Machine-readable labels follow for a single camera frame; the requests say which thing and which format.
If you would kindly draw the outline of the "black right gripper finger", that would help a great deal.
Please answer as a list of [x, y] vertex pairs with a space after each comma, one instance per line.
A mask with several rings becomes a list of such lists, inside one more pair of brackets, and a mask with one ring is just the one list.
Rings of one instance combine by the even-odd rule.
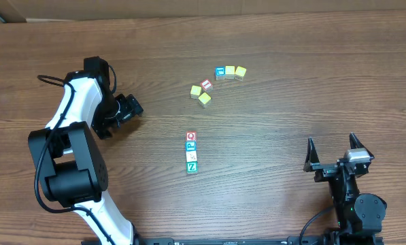
[[307, 141], [307, 155], [305, 158], [305, 166], [319, 165], [320, 160], [318, 158], [318, 153], [316, 147], [314, 146], [314, 141], [312, 137], [308, 138]]
[[374, 159], [375, 156], [360, 142], [360, 140], [356, 137], [355, 133], [350, 133], [350, 148], [351, 149], [361, 149], [363, 148], [370, 156], [370, 159]]

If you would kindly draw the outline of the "red letter Q block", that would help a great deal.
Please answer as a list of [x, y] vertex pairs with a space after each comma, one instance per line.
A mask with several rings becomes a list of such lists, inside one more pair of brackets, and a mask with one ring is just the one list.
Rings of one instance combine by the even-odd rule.
[[195, 142], [197, 140], [197, 132], [196, 131], [187, 131], [186, 132], [186, 141], [187, 142]]

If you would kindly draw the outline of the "blue letter P block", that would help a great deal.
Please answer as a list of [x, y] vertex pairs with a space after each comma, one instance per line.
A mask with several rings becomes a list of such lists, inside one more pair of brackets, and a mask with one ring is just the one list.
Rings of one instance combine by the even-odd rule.
[[195, 141], [186, 141], [185, 142], [185, 150], [186, 150], [186, 152], [196, 151], [197, 150], [197, 143]]

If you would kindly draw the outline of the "white picture block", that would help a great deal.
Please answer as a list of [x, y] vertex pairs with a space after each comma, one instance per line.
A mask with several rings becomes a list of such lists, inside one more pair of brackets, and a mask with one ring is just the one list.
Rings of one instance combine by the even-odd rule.
[[186, 151], [186, 162], [189, 163], [189, 162], [196, 162], [196, 161], [198, 161], [196, 150]]

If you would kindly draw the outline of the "green letter Z block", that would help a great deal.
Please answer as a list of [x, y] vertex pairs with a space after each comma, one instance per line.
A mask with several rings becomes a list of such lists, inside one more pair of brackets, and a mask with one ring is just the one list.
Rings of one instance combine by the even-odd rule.
[[186, 173], [187, 174], [197, 174], [199, 171], [198, 162], [191, 161], [186, 163]]

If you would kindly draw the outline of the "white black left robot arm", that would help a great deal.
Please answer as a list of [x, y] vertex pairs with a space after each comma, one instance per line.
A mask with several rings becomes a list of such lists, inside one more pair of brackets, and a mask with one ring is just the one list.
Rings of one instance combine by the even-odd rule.
[[63, 79], [37, 78], [64, 89], [53, 118], [28, 136], [38, 204], [49, 213], [80, 215], [99, 244], [144, 244], [107, 190], [107, 168], [94, 139], [110, 138], [112, 128], [141, 116], [143, 108], [133, 95], [115, 94], [116, 73], [99, 56], [85, 58], [83, 70]]

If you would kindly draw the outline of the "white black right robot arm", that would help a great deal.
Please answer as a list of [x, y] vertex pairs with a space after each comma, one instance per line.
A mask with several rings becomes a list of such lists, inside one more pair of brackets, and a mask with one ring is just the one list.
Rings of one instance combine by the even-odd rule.
[[350, 134], [350, 149], [335, 163], [321, 164], [314, 141], [307, 142], [303, 170], [315, 173], [315, 182], [327, 182], [338, 228], [324, 235], [327, 244], [377, 244], [375, 235], [382, 231], [387, 203], [377, 195], [360, 193], [356, 179], [369, 173], [374, 155]]

